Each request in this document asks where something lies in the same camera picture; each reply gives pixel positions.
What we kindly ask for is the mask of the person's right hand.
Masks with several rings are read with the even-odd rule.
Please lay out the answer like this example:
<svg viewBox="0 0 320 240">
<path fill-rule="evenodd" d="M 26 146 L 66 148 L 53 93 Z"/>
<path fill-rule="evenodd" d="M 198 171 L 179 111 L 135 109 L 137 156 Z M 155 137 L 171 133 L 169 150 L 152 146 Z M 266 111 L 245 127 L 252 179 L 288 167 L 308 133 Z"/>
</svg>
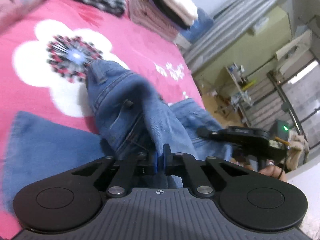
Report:
<svg viewBox="0 0 320 240">
<path fill-rule="evenodd" d="M 247 162 L 239 162 L 234 158 L 231 158 L 230 162 L 234 163 L 236 165 L 242 166 L 248 170 L 255 171 L 255 169 L 252 167 L 252 165 Z M 286 173 L 280 167 L 278 167 L 276 165 L 268 165 L 265 168 L 263 168 L 262 170 L 259 170 L 258 172 L 260 174 L 265 175 L 265 176 L 276 178 L 278 180 L 287 182 Z"/>
</svg>

